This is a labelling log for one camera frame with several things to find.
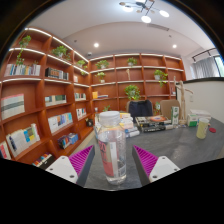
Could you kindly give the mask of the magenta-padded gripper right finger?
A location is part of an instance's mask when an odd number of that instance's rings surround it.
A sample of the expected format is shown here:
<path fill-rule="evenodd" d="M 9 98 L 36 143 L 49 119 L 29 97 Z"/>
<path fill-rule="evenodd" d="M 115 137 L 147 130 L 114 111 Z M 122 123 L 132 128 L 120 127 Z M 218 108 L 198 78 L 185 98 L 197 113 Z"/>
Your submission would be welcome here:
<path fill-rule="evenodd" d="M 168 157 L 157 157 L 136 145 L 132 148 L 132 156 L 143 186 L 180 170 Z"/>

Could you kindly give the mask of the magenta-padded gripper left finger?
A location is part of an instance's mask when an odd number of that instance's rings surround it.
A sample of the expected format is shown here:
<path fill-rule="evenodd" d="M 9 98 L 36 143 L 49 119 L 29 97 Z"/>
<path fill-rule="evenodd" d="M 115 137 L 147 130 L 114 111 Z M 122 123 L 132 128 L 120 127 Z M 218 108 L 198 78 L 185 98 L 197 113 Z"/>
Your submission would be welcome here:
<path fill-rule="evenodd" d="M 47 168 L 47 171 L 84 187 L 94 156 L 95 147 L 91 145 L 69 157 L 59 157 Z"/>

